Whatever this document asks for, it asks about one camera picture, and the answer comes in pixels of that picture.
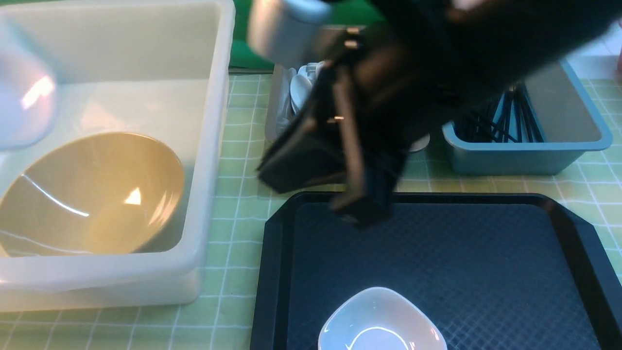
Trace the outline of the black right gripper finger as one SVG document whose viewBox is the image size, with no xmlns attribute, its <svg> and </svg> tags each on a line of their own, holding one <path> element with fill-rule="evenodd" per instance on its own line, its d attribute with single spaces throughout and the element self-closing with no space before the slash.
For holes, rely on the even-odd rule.
<svg viewBox="0 0 622 350">
<path fill-rule="evenodd" d="M 391 188 L 380 151 L 383 143 L 373 129 L 358 117 L 360 102 L 349 78 L 338 78 L 332 86 L 336 125 L 345 167 L 345 189 L 331 208 L 355 227 L 370 227 L 384 221 L 390 211 Z"/>
<path fill-rule="evenodd" d="M 322 73 L 258 166 L 278 193 L 350 182 L 350 75 Z"/>
</svg>

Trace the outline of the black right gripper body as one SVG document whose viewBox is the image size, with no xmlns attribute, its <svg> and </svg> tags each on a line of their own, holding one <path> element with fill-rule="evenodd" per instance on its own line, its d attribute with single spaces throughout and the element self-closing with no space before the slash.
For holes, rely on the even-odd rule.
<svg viewBox="0 0 622 350">
<path fill-rule="evenodd" d="M 414 141 L 482 101 L 486 85 L 452 37 L 467 12 L 450 0 L 382 0 L 387 24 L 347 34 L 323 73 L 349 73 L 358 117 L 383 143 L 380 158 L 395 188 Z"/>
</svg>

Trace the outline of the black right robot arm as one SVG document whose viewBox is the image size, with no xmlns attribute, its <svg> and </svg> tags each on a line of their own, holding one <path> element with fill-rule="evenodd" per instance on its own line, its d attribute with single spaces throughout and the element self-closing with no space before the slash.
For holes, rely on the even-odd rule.
<svg viewBox="0 0 622 350">
<path fill-rule="evenodd" d="M 619 0 L 372 0 L 380 21 L 332 29 L 333 0 L 254 2 L 249 46 L 278 66 L 324 61 L 257 168 L 277 193 L 343 183 L 331 209 L 382 221 L 414 142 L 605 33 Z"/>
</svg>

